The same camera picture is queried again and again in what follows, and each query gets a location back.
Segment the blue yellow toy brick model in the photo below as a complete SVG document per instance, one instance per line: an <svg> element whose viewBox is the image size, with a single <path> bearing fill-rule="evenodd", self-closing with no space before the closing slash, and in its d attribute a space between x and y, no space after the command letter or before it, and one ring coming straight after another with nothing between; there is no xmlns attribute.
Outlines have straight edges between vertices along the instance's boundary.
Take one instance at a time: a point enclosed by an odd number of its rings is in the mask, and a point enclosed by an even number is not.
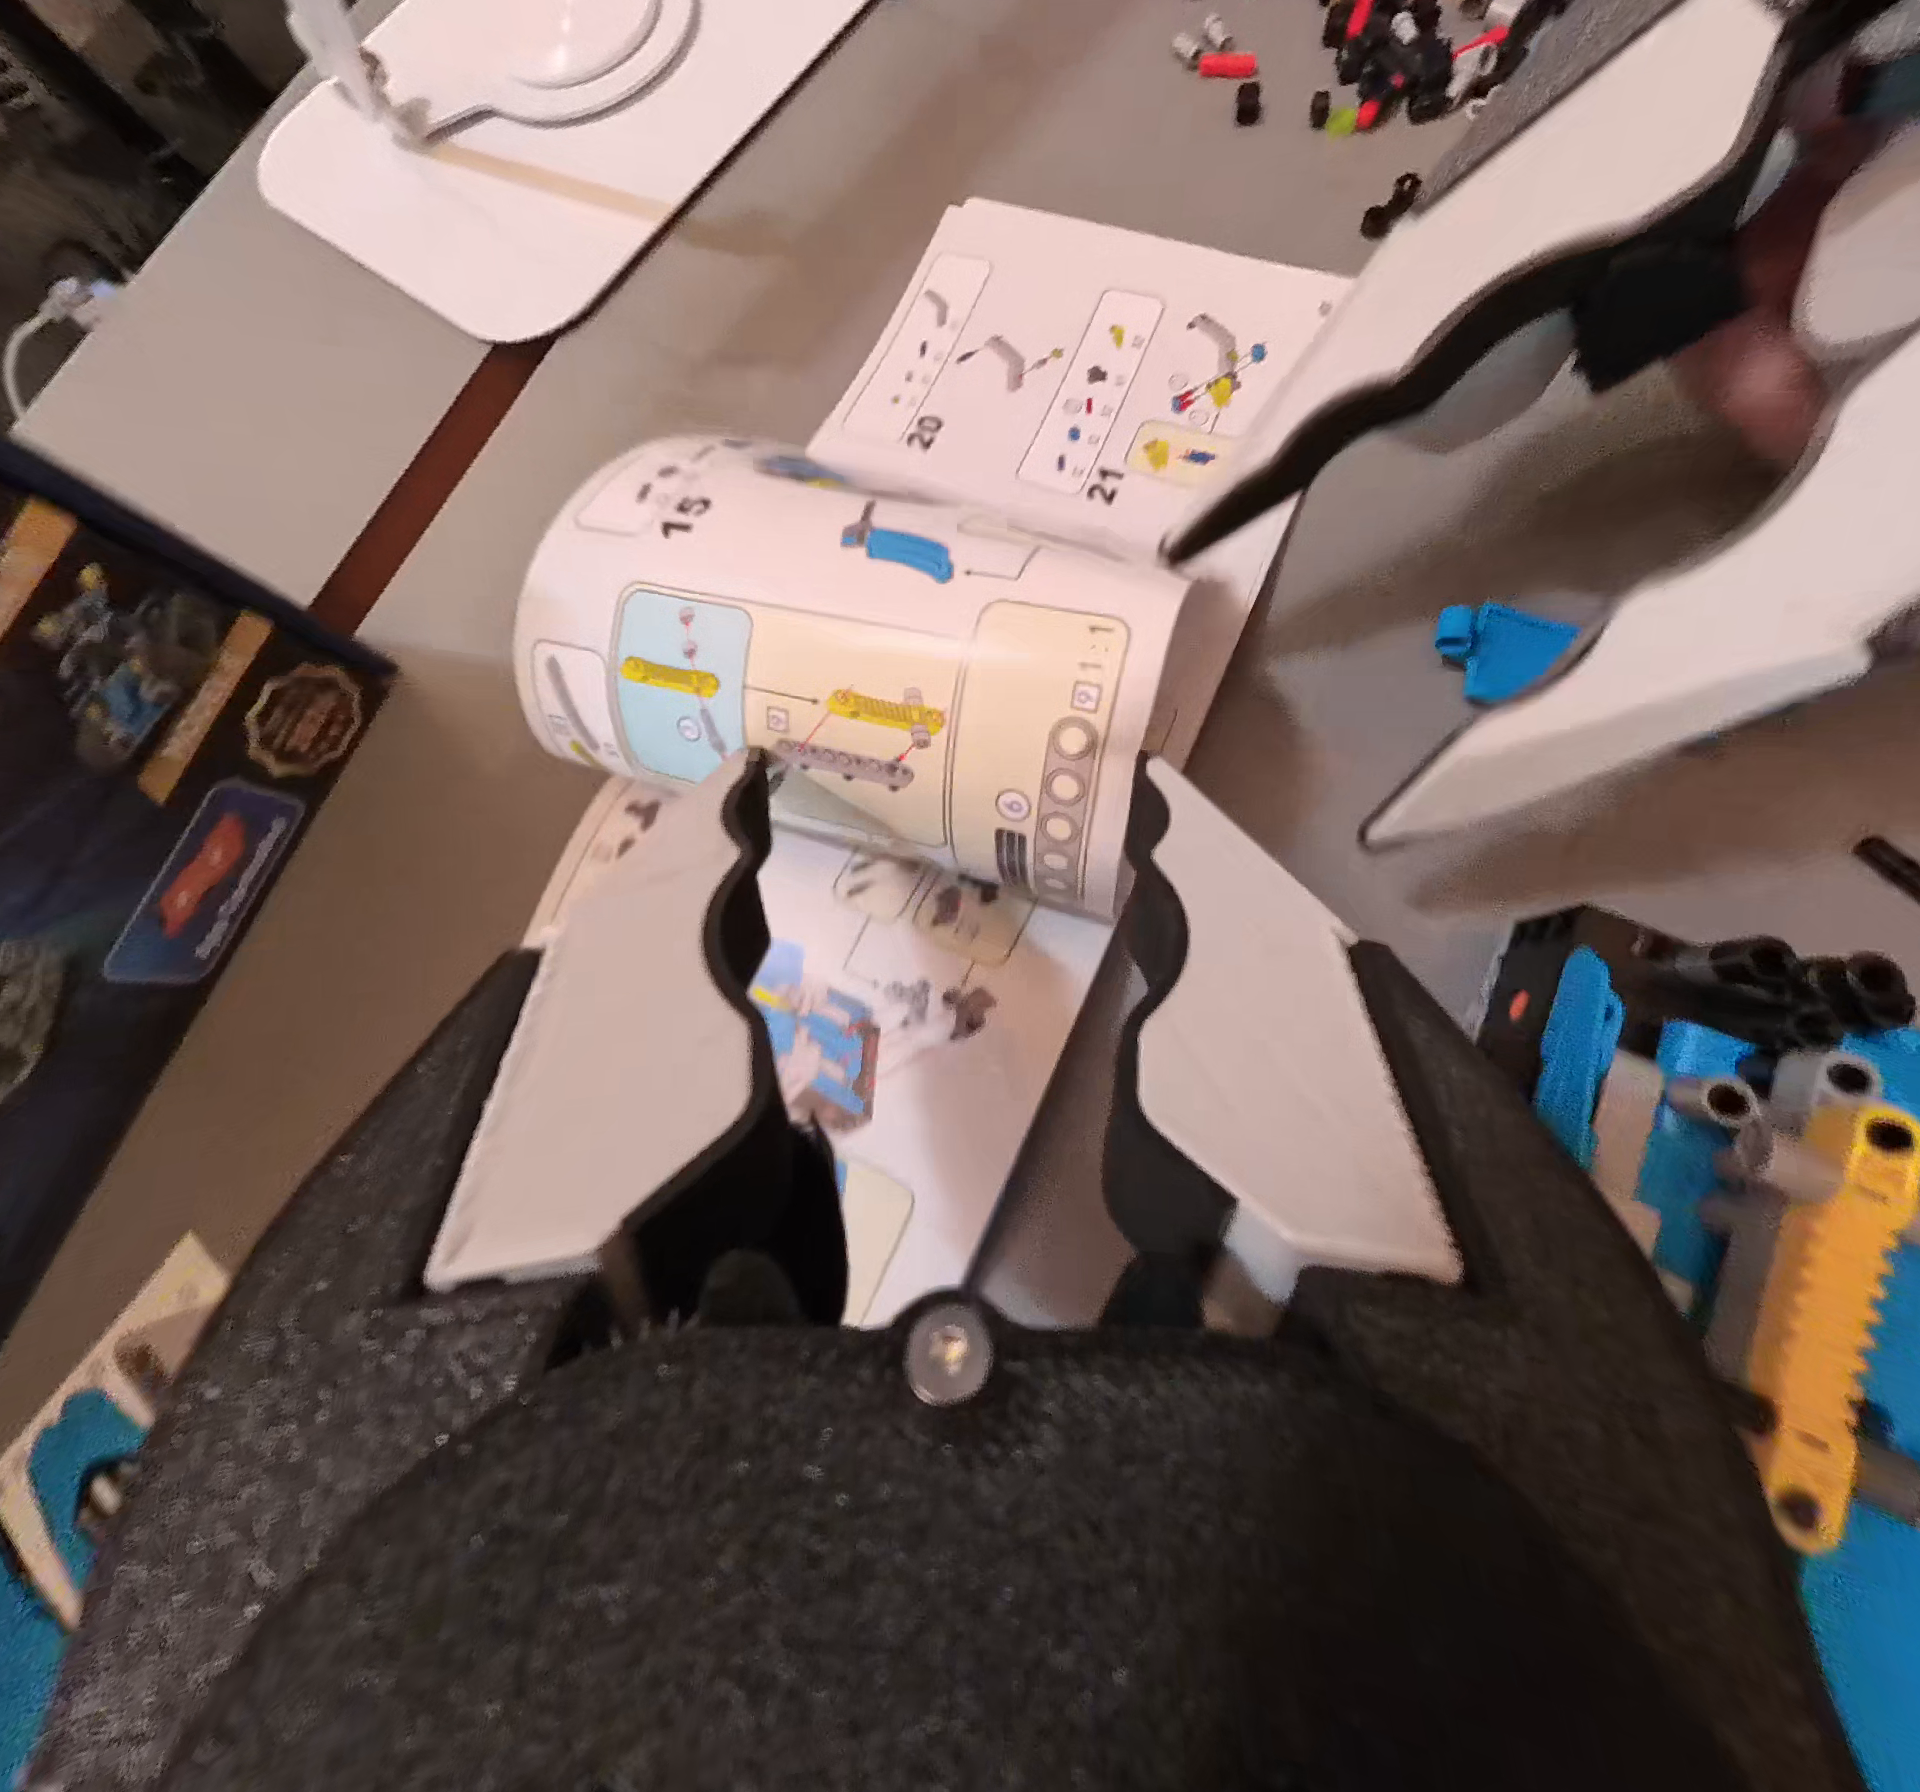
<svg viewBox="0 0 1920 1792"><path fill-rule="evenodd" d="M1516 924L1477 1045L1650 1261L1749 1420L1868 1788L1917 1786L1917 1219L1811 1272L1834 1110L1917 1121L1917 972L1600 905Z"/></svg>

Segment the narrow blue curved arc piece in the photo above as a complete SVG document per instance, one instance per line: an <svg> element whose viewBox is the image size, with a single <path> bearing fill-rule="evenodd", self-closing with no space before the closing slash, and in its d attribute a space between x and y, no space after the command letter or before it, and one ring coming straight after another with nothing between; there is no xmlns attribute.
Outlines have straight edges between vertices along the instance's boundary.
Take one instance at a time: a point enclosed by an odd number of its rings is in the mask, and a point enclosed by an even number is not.
<svg viewBox="0 0 1920 1792"><path fill-rule="evenodd" d="M1578 639L1578 625L1500 600L1447 603L1431 626L1437 655L1462 672L1462 697L1474 707L1525 693Z"/></svg>

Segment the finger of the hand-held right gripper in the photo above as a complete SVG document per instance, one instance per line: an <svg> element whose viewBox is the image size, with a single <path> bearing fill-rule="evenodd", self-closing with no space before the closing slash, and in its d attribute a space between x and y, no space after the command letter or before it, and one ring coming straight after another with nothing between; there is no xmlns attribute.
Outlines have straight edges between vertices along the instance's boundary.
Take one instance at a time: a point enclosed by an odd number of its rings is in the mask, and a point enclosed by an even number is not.
<svg viewBox="0 0 1920 1792"><path fill-rule="evenodd" d="M1714 191L1786 17L1683 0L1444 183L1372 257L1239 458L1163 544L1184 565L1301 494L1347 449L1437 405L1500 339L1564 311L1592 258Z"/></svg>
<svg viewBox="0 0 1920 1792"><path fill-rule="evenodd" d="M1917 366L1875 366L1752 527L1640 585L1582 654L1483 710L1360 831L1522 813L1864 680L1917 606Z"/></svg>

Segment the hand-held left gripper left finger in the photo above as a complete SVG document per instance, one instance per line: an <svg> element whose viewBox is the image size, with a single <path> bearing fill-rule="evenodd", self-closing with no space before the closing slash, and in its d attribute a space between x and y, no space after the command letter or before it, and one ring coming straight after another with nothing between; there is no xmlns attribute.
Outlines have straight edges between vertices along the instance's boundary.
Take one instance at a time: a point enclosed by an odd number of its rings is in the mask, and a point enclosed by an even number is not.
<svg viewBox="0 0 1920 1792"><path fill-rule="evenodd" d="M836 1161L790 1120L752 999L772 851L769 760L733 754L540 941L425 1292L601 1278L665 1324L756 1255L806 1324L844 1320Z"/></svg>

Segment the white instruction booklet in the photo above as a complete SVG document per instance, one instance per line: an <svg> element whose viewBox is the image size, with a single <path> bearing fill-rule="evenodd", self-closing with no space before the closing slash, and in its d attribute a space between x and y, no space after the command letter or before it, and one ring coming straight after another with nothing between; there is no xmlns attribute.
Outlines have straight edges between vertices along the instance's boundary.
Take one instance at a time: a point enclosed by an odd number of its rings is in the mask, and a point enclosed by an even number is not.
<svg viewBox="0 0 1920 1792"><path fill-rule="evenodd" d="M1081 1018L1141 752L1184 762L1292 508L1163 572L1351 281L971 199L806 449L658 437L517 598L543 747L606 773L543 941L661 808L769 756L782 1098L836 1153L849 1324L961 1284Z"/></svg>

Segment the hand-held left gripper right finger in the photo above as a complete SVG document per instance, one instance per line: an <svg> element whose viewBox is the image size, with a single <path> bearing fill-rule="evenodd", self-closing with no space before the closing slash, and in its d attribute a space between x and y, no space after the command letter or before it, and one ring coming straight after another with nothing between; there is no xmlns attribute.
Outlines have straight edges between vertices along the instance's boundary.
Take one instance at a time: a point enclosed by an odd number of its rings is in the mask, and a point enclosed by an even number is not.
<svg viewBox="0 0 1920 1792"><path fill-rule="evenodd" d="M1269 1304L1315 1269L1463 1262L1360 977L1358 936L1163 756L1137 773L1102 1194L1140 1255L1229 1258Z"/></svg>

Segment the dark blue toy kit box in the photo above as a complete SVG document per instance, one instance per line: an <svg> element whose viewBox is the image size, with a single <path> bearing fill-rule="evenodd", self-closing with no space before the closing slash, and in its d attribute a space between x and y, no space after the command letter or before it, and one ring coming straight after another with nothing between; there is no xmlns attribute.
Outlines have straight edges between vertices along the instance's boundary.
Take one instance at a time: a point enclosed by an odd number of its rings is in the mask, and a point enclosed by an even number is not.
<svg viewBox="0 0 1920 1792"><path fill-rule="evenodd" d="M4 1335L395 680L4 439Z"/></svg>

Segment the printed paper sheet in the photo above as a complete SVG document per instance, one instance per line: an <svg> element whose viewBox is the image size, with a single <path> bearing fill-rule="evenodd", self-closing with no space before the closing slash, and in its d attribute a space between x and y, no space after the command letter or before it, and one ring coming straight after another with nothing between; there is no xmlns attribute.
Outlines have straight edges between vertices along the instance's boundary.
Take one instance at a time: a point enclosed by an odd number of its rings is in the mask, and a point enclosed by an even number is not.
<svg viewBox="0 0 1920 1792"><path fill-rule="evenodd" d="M98 1557L83 1514L109 1518L119 1508L92 1489L139 1455L226 1295L226 1266L185 1233L4 1446L4 1541L65 1635L78 1629Z"/></svg>

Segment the person's right hand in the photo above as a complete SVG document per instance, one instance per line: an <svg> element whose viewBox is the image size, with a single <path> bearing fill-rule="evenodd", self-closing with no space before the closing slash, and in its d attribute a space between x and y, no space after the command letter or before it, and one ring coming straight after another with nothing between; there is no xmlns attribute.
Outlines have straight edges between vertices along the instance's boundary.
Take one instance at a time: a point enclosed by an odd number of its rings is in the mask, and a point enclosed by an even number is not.
<svg viewBox="0 0 1920 1792"><path fill-rule="evenodd" d="M1875 146L1875 133L1842 113L1834 67L1796 86L1786 135L1789 168L1737 241L1746 309L1674 360L1689 396L1779 475L1808 449L1828 399L1794 326L1796 294L1828 204Z"/></svg>

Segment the grey desk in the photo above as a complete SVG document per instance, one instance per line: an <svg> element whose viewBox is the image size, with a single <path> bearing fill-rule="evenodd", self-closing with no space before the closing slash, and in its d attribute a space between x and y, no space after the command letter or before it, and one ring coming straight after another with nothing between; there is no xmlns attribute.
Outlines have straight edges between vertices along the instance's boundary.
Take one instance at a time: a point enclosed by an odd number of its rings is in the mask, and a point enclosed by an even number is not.
<svg viewBox="0 0 1920 1792"><path fill-rule="evenodd" d="M318 829L4 1345L4 1435L181 1230L237 1262L527 930L595 779L513 688L513 603L568 491L652 434L806 439L953 202L993 195L1358 271L1360 209L1449 146L1347 150L1201 94L1181 0L904 0L826 58L543 360L489 353L264 206L247 146L27 416L27 439L404 668ZM1250 838L1469 1015L1512 917L1595 900L1679 936L1917 961L1855 859L1917 851L1917 664L1493 838L1358 823L1463 717L1453 600L1577 619L1732 531L1765 475L1647 375L1562 382L1483 445L1378 437L1308 498L1187 764Z"/></svg>

